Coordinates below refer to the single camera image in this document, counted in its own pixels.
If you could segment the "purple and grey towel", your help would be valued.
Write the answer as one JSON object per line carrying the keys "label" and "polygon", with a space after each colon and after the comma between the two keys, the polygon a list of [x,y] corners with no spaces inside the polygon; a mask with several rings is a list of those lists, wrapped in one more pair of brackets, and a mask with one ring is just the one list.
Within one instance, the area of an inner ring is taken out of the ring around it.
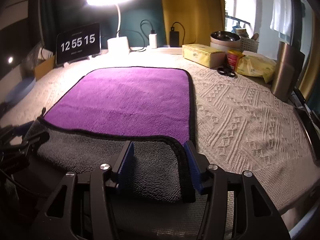
{"label": "purple and grey towel", "polygon": [[39,159],[60,171],[91,172],[126,141],[134,155],[120,175],[118,196],[162,203],[195,201],[183,144],[195,139],[193,83],[182,69],[117,67],[82,77],[25,138],[49,140]]}

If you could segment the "beige textured tablecloth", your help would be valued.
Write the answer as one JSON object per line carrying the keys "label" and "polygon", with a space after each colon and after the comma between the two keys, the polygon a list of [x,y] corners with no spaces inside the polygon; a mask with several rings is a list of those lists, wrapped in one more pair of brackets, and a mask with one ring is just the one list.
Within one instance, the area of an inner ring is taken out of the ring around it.
{"label": "beige textured tablecloth", "polygon": [[50,108],[82,76],[110,67],[180,68],[192,77],[196,98],[197,149],[228,172],[251,170],[292,228],[319,197],[319,167],[294,109],[273,96],[262,79],[233,79],[167,52],[103,53],[65,64],[36,82],[1,118],[20,125]]}

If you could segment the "black scissors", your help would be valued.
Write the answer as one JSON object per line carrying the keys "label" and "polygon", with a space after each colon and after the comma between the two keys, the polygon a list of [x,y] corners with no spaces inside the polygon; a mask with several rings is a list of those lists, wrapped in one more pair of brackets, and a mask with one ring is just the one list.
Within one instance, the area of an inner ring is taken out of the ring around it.
{"label": "black scissors", "polygon": [[225,57],[222,66],[218,67],[216,70],[220,75],[228,76],[231,78],[236,78],[236,73],[229,66],[227,58]]}

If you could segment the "yellow tissue pack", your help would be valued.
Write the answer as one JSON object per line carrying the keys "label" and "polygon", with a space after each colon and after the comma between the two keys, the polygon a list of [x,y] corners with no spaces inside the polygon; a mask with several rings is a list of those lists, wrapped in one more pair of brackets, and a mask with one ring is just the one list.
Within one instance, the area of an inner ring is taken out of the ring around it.
{"label": "yellow tissue pack", "polygon": [[226,53],[202,44],[186,44],[182,46],[182,56],[204,67],[213,69],[223,65]]}

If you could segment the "yellow wet wipes pack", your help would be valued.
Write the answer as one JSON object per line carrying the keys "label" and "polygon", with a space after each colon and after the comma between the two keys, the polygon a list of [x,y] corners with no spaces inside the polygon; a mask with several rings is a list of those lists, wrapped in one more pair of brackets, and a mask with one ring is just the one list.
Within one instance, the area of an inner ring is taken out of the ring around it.
{"label": "yellow wet wipes pack", "polygon": [[244,55],[238,62],[236,72],[250,77],[261,77],[265,83],[273,80],[276,62],[264,55],[251,51],[243,51]]}

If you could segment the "red yellow can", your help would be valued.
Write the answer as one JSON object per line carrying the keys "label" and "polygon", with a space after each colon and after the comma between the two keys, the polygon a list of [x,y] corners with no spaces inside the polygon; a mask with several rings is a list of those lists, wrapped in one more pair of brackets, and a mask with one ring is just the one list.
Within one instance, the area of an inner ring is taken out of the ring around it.
{"label": "red yellow can", "polygon": [[228,50],[227,51],[227,63],[229,67],[236,72],[239,61],[244,57],[244,54],[237,50]]}

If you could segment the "tablet showing clock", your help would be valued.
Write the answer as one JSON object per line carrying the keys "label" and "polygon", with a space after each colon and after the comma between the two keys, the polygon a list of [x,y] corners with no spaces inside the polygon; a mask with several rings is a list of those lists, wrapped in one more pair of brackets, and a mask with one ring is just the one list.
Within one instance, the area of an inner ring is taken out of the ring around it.
{"label": "tablet showing clock", "polygon": [[92,23],[65,31],[56,38],[56,65],[61,66],[101,52],[100,24]]}

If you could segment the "cardboard box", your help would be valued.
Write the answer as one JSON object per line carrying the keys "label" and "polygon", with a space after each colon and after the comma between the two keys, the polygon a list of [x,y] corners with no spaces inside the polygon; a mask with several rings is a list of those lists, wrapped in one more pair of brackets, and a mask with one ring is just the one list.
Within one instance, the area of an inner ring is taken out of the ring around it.
{"label": "cardboard box", "polygon": [[36,66],[33,70],[36,81],[39,81],[42,77],[48,74],[55,67],[55,56],[43,61]]}

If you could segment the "blue plate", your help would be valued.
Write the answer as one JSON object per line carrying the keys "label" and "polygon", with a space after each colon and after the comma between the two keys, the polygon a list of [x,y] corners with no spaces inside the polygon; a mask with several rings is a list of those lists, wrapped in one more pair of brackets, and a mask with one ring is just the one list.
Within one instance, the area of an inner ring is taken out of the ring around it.
{"label": "blue plate", "polygon": [[27,77],[19,82],[5,97],[4,102],[9,105],[16,105],[33,89],[36,83],[35,77]]}

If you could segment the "black power bank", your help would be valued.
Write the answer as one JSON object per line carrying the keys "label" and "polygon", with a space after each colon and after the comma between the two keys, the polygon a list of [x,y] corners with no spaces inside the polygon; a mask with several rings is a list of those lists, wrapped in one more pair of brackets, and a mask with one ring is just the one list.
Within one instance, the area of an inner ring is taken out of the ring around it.
{"label": "black power bank", "polygon": [[[183,37],[182,37],[182,42],[181,43],[180,43],[180,33],[175,30],[175,25],[176,24],[179,24],[183,29]],[[181,47],[182,45],[184,45],[184,41],[185,41],[185,27],[183,26],[182,23],[176,21],[170,27],[169,45],[171,47]]]}

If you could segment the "stacked bowls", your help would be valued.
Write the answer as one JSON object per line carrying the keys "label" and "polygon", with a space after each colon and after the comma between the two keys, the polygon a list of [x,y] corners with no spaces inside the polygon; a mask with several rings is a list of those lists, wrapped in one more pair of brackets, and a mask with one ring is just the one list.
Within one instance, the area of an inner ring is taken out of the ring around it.
{"label": "stacked bowls", "polygon": [[210,47],[225,51],[241,48],[241,37],[229,31],[215,31],[210,35]]}

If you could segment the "white perforated basket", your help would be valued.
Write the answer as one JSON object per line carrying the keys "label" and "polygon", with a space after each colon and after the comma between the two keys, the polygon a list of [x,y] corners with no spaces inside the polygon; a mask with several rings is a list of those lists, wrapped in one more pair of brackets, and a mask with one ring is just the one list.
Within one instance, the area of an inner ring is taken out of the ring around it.
{"label": "white perforated basket", "polygon": [[256,53],[258,51],[259,42],[249,38],[248,33],[245,32],[241,35],[241,51],[250,51]]}

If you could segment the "metal tumbler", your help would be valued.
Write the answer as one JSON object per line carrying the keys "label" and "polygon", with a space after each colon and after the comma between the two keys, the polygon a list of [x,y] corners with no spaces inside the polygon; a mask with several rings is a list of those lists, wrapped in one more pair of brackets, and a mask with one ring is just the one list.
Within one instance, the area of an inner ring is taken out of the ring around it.
{"label": "metal tumbler", "polygon": [[293,46],[280,41],[271,93],[285,102],[299,78],[305,55]]}

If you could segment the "yellow curtain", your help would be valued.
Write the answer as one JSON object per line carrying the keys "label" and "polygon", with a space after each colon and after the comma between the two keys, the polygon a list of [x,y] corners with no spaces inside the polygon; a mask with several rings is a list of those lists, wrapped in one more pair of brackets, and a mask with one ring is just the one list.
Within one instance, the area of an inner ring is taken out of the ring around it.
{"label": "yellow curtain", "polygon": [[225,28],[225,0],[162,0],[167,42],[171,26],[180,32],[180,43],[210,45],[210,35]]}

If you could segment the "dark green curtain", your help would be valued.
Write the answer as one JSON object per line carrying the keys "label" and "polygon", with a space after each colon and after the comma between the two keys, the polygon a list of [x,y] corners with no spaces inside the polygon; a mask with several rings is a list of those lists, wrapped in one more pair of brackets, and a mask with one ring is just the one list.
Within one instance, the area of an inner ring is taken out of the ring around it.
{"label": "dark green curtain", "polygon": [[87,0],[28,0],[29,37],[33,44],[42,42],[48,50],[55,51],[59,33],[98,22],[101,46],[115,37],[117,24],[120,34],[129,38],[132,47],[141,47],[140,22],[150,20],[157,33],[159,46],[166,43],[162,0],[132,0],[116,8],[114,5],[96,7]]}

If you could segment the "white hanging shirt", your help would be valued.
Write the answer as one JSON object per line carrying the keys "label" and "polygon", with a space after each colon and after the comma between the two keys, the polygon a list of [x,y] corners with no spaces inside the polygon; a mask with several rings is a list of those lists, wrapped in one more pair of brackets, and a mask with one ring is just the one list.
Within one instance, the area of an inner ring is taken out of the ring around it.
{"label": "white hanging shirt", "polygon": [[272,20],[270,29],[290,36],[292,30],[291,0],[273,0]]}

